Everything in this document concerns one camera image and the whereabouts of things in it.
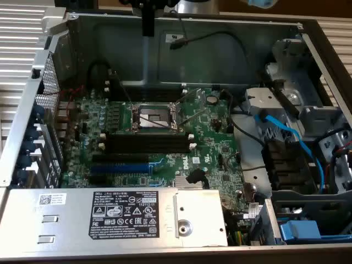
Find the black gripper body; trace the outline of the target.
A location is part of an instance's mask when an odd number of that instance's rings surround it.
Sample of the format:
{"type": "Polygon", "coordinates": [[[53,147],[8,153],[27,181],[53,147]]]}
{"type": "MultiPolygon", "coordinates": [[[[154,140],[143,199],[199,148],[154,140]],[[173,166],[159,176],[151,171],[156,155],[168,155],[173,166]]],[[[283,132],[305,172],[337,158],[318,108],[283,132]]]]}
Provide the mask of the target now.
{"type": "Polygon", "coordinates": [[[119,0],[123,5],[131,5],[133,8],[138,9],[141,15],[155,16],[157,10],[164,10],[165,1],[157,0],[119,0]]]}

